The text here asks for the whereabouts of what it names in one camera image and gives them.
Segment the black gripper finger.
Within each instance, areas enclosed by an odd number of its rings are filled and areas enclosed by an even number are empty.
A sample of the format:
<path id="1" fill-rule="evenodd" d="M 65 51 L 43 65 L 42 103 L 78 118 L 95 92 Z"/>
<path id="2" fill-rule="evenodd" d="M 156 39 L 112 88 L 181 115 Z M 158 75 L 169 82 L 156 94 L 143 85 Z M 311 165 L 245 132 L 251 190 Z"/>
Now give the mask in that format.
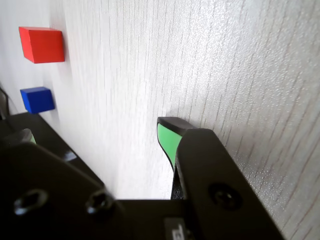
<path id="1" fill-rule="evenodd" d="M 0 140 L 3 240 L 123 240 L 125 222 L 106 189 L 25 133 Z"/>
<path id="2" fill-rule="evenodd" d="M 197 240 L 281 240 L 281 232 L 217 135 L 179 117 L 157 119 Z"/>

